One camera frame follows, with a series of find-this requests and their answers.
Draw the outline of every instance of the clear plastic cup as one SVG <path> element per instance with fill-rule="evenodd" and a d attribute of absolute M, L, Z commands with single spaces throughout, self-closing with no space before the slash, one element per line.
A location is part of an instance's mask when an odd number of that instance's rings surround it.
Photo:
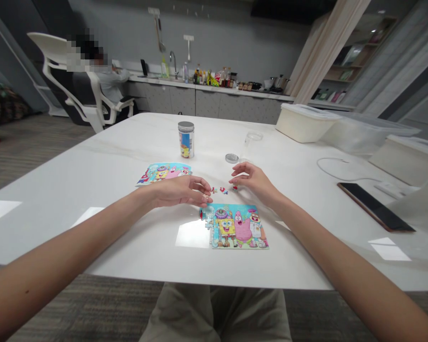
<path fill-rule="evenodd" d="M 257 148 L 257 145 L 260 144 L 260 141 L 263 139 L 263 134 L 260 132 L 248 132 L 246 139 L 244 140 L 243 150 L 241 156 L 239 157 L 239 162 L 250 162 L 254 164 L 254 153 Z"/>

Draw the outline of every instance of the faucet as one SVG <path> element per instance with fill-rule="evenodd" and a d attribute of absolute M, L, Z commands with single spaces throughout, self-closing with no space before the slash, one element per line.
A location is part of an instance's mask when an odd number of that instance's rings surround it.
<path fill-rule="evenodd" d="M 170 63 L 171 63 L 171 55 L 173 55 L 173 59 L 175 60 L 175 79 L 177 79 L 177 74 L 179 74 L 179 73 L 178 73 L 177 68 L 176 68 L 176 56 L 175 56 L 175 53 L 173 51 L 170 51 Z"/>

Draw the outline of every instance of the countertop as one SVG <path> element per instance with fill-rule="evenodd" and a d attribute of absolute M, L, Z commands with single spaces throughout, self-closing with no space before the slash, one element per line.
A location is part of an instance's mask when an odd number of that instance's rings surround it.
<path fill-rule="evenodd" d="M 228 95 L 250 96 L 250 97 L 256 97 L 256 98 L 267 98 L 267 99 L 288 101 L 288 102 L 293 102 L 295 100 L 293 96 L 287 96 L 287 95 L 244 91 L 244 90 L 238 90 L 236 88 L 221 88 L 221 87 L 208 86 L 208 85 L 194 85 L 192 83 L 177 82 L 169 79 L 164 80 L 164 79 L 158 79 L 155 77 L 147 78 L 147 77 L 142 77 L 142 72 L 138 72 L 138 71 L 130 71 L 130 74 L 131 76 L 129 78 L 129 81 L 133 81 L 133 82 L 150 83 L 150 84 L 163 85 L 163 86 L 176 86 L 180 88 L 190 88 L 190 89 L 202 90 L 207 92 L 215 92 L 215 93 L 222 93 L 222 94 L 228 94 Z M 326 108 L 326 109 L 334 109 L 334 110 L 339 109 L 339 110 L 349 110 L 349 111 L 355 108 L 354 106 L 335 104 L 335 103 L 331 103 L 327 101 L 319 101 L 319 100 L 310 100 L 309 105 L 320 107 L 320 108 Z"/>

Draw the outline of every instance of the hand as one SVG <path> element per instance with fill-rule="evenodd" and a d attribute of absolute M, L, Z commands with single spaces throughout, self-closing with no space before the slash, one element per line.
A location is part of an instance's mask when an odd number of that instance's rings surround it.
<path fill-rule="evenodd" d="M 155 207 L 171 207 L 176 204 L 192 204 L 206 208 L 212 203 L 211 186 L 201 177 L 181 176 L 168 180 L 160 180 L 147 185 L 155 196 Z"/>
<path fill-rule="evenodd" d="M 258 166 L 243 162 L 233 166 L 233 170 L 232 176 L 234 178 L 228 182 L 235 185 L 245 185 L 264 205 L 271 207 L 277 199 L 283 197 Z"/>

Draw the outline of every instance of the smartphone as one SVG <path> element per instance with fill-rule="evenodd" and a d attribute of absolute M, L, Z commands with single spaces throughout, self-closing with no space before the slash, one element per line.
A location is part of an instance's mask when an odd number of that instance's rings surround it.
<path fill-rule="evenodd" d="M 391 233 L 415 232 L 410 225 L 372 197 L 360 185 L 356 183 L 338 183 L 338 186 L 387 231 Z"/>

